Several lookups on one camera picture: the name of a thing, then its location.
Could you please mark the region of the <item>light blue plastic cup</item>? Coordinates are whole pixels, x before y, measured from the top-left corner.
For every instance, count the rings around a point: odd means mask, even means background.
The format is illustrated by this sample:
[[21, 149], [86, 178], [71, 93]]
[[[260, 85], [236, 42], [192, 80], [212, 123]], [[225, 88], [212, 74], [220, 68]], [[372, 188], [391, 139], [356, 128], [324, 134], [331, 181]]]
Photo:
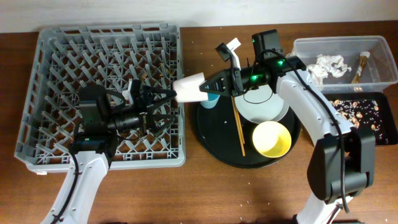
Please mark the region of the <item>light blue plastic cup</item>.
[[205, 101], [201, 101], [200, 104], [202, 105], [202, 107], [204, 107], [206, 109], [212, 109], [216, 106], [219, 98], [220, 98], [220, 95], [217, 95], [214, 93], [209, 93], [208, 99]]

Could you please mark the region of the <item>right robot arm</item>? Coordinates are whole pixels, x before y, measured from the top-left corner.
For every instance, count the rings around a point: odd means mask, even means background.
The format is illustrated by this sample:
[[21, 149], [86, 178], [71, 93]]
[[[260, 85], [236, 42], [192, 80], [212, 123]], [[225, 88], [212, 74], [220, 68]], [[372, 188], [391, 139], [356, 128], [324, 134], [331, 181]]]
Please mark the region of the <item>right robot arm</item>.
[[231, 44], [216, 51], [229, 68], [212, 75], [200, 90], [222, 97], [211, 114], [232, 115], [234, 96], [268, 86], [281, 97], [304, 125], [314, 144], [307, 169], [311, 194], [293, 223], [331, 223], [348, 202], [374, 182], [375, 138], [338, 114], [312, 82], [306, 65], [296, 56], [285, 56], [276, 30], [254, 34], [255, 59], [239, 68]]

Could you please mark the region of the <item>yellow bowl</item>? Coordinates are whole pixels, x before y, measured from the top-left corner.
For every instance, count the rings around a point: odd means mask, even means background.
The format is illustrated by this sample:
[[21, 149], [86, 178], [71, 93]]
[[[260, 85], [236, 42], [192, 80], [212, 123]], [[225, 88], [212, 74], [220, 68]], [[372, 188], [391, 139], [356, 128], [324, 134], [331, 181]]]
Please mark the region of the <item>yellow bowl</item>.
[[279, 158], [290, 150], [292, 137], [284, 125], [275, 121], [265, 121], [254, 128], [252, 143], [262, 156]]

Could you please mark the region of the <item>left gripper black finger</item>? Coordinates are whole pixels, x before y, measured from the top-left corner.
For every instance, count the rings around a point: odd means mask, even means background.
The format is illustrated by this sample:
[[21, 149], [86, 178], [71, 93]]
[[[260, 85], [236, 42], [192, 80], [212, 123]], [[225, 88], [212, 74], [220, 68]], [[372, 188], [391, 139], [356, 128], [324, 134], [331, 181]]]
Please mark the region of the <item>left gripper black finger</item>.
[[155, 110], [176, 96], [177, 92], [174, 90], [160, 89], [147, 85], [143, 86], [143, 99], [148, 110]]
[[152, 134], [162, 134], [172, 123], [176, 116], [170, 114], [150, 114], [147, 127]]

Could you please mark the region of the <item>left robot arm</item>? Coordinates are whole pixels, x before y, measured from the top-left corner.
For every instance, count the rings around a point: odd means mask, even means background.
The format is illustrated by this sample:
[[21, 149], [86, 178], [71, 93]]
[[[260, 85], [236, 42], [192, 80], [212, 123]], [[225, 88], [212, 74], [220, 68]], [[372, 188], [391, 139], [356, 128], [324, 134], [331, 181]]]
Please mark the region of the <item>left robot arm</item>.
[[116, 154], [120, 132], [138, 129], [142, 135], [159, 136], [176, 119], [155, 114], [174, 99], [174, 90], [160, 89], [133, 79], [126, 91], [89, 85], [78, 91], [82, 120], [73, 131], [68, 147], [71, 161], [66, 178], [44, 218], [44, 223], [86, 223], [97, 190]]

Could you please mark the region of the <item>gold foil wrapper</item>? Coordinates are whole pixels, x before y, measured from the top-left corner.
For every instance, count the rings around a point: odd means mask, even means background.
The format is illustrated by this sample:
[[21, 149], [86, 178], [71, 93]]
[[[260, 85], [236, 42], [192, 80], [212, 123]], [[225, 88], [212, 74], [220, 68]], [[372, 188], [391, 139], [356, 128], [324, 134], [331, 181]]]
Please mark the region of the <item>gold foil wrapper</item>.
[[354, 78], [352, 79], [352, 84], [357, 84], [361, 81], [362, 73], [364, 72], [364, 68], [368, 62], [370, 57], [370, 52], [361, 52], [359, 55], [359, 65], [358, 69], [355, 73]]

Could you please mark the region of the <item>white paper cup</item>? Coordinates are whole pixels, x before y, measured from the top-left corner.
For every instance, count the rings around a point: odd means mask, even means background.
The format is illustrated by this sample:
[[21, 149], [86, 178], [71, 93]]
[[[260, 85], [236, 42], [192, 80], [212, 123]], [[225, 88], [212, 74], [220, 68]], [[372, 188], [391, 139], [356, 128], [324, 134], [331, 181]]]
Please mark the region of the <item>white paper cup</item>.
[[175, 97], [177, 103], [207, 101], [208, 94], [200, 90], [200, 85], [204, 82], [203, 72], [174, 81], [172, 87], [177, 94]]

